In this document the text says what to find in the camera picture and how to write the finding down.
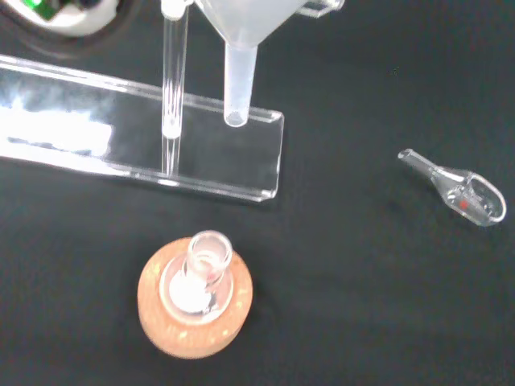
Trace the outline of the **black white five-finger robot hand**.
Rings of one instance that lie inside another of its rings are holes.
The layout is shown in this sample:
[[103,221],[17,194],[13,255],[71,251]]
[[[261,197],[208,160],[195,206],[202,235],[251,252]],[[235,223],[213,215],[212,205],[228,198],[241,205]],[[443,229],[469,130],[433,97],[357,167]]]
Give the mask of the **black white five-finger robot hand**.
[[119,1],[1,1],[2,12],[15,21],[67,37],[84,37],[107,27]]

